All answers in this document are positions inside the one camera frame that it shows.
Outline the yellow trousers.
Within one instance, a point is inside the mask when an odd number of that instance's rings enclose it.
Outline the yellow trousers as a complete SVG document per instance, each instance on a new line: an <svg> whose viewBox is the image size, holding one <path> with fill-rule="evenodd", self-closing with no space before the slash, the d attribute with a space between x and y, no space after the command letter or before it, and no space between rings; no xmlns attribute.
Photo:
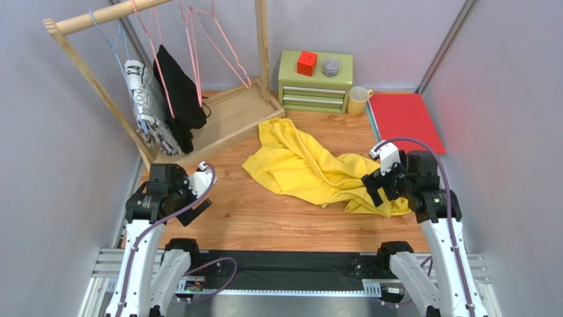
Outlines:
<svg viewBox="0 0 563 317"><path fill-rule="evenodd" d="M380 167L358 154L335 157L291 119L274 118L258 126L260 148L242 168L258 184L278 195L296 197L326 207L344 202L344 211L398 217L410 212L404 198L383 199L376 206L361 179Z"/></svg>

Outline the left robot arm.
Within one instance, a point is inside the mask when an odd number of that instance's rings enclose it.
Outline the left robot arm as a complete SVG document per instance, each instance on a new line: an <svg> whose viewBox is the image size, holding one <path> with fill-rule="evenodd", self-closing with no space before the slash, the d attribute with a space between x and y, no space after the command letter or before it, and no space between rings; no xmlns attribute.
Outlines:
<svg viewBox="0 0 563 317"><path fill-rule="evenodd" d="M157 250L169 220L189 225L211 206L217 181L212 164L189 175L177 164L152 164L149 179L126 202L125 250L105 316L165 316L181 277L190 269L196 241L169 241L159 267Z"/></svg>

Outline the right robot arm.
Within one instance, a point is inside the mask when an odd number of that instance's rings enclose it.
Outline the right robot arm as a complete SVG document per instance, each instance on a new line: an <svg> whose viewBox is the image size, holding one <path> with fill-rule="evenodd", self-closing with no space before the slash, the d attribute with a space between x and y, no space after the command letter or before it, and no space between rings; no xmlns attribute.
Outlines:
<svg viewBox="0 0 563 317"><path fill-rule="evenodd" d="M379 269L400 280L421 316L487 316L467 258L457 196L441 180L435 157L427 151L405 153L392 144L369 155L381 165L361 179L367 193L376 206L384 199L408 201L430 247L435 278L405 241L381 244Z"/></svg>

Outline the red folder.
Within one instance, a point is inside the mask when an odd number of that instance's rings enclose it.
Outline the red folder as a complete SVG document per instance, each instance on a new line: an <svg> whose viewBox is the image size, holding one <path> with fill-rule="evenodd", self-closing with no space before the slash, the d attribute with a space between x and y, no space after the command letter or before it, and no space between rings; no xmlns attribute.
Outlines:
<svg viewBox="0 0 563 317"><path fill-rule="evenodd" d="M369 99L367 114L379 141L410 137L439 155L446 153L421 94L375 93Z"/></svg>

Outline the yellow mug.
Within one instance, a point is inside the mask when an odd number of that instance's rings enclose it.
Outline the yellow mug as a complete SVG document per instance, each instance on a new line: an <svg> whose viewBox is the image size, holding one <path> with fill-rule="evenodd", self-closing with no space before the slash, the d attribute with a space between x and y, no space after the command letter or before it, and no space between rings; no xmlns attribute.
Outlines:
<svg viewBox="0 0 563 317"><path fill-rule="evenodd" d="M347 105L347 113L351 116L358 116L363 111L369 101L373 96L374 90L366 89L363 87L352 87L349 93L349 100Z"/></svg>

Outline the white patterned garment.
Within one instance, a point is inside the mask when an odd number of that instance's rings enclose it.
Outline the white patterned garment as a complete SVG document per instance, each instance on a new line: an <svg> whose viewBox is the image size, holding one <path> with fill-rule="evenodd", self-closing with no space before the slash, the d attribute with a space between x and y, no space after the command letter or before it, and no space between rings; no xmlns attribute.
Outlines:
<svg viewBox="0 0 563 317"><path fill-rule="evenodd" d="M180 146L167 125L167 103L152 70L135 59L124 63L137 127L145 144L158 145L167 156L178 156Z"/></svg>

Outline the black garment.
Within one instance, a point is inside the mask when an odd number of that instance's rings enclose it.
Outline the black garment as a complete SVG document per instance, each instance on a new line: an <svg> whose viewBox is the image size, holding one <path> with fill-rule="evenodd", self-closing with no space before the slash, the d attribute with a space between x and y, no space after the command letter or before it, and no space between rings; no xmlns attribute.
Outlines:
<svg viewBox="0 0 563 317"><path fill-rule="evenodd" d="M189 78L161 45L153 63L155 78L165 93L166 123L183 153L194 150L193 129L201 129L207 123L207 115L200 107L196 84Z"/></svg>

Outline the black base cloth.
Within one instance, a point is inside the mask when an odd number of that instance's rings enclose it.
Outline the black base cloth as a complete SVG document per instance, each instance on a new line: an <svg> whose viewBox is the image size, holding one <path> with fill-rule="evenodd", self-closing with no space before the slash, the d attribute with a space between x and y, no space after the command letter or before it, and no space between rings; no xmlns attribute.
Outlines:
<svg viewBox="0 0 563 317"><path fill-rule="evenodd" d="M376 255L354 252L201 251L193 268L234 258L237 272L227 286L245 291L360 291L364 279L385 279Z"/></svg>

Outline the wooden clothes rack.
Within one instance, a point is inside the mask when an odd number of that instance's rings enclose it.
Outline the wooden clothes rack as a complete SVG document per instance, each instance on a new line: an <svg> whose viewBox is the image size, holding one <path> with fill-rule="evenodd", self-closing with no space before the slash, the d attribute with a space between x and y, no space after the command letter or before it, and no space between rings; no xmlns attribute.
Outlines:
<svg viewBox="0 0 563 317"><path fill-rule="evenodd" d="M285 110L282 105L270 92L267 2L255 1L260 76L251 78L249 87L239 84L217 92L206 100L206 104L211 108L212 114L208 124L195 132L195 149L190 154L168 157L157 148L150 149L143 142L140 133L127 122L123 113L102 83L97 79L93 70L68 39L68 35L93 28L96 25L126 18L129 15L152 9L159 5L162 5L162 1L124 1L95 10L91 15L83 14L60 22L56 22L52 18L46 18L43 21L50 36L67 54L68 58L134 141L146 166L150 166L153 162L173 162L192 166L256 133L260 122L285 116Z"/></svg>

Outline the green mini drawer chest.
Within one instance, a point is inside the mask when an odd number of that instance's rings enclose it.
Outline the green mini drawer chest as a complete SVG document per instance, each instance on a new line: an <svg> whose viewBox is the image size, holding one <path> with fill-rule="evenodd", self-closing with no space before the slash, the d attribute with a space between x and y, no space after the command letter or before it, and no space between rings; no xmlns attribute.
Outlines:
<svg viewBox="0 0 563 317"><path fill-rule="evenodd" d="M297 50L283 50L280 54L279 103L287 110L345 113L353 84L353 55L319 52L312 76L297 72L300 55L301 52ZM340 61L338 74L333 77L322 73L324 60L329 56L337 57Z"/></svg>

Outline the red cube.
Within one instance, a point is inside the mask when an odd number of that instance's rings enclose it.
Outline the red cube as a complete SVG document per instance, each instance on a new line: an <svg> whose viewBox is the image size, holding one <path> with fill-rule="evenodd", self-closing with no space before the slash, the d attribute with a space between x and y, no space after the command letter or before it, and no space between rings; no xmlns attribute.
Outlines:
<svg viewBox="0 0 563 317"><path fill-rule="evenodd" d="M309 51L302 51L297 60L297 73L312 77L317 66L318 55Z"/></svg>

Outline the aluminium base frame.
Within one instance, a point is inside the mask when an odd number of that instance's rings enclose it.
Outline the aluminium base frame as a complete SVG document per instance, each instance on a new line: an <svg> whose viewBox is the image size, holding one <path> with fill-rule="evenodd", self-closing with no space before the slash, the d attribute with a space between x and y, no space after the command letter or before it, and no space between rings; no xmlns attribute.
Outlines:
<svg viewBox="0 0 563 317"><path fill-rule="evenodd" d="M371 252L272 252L202 250L175 293L202 297L224 287L224 295L364 297L408 302L404 283L381 267Z"/></svg>

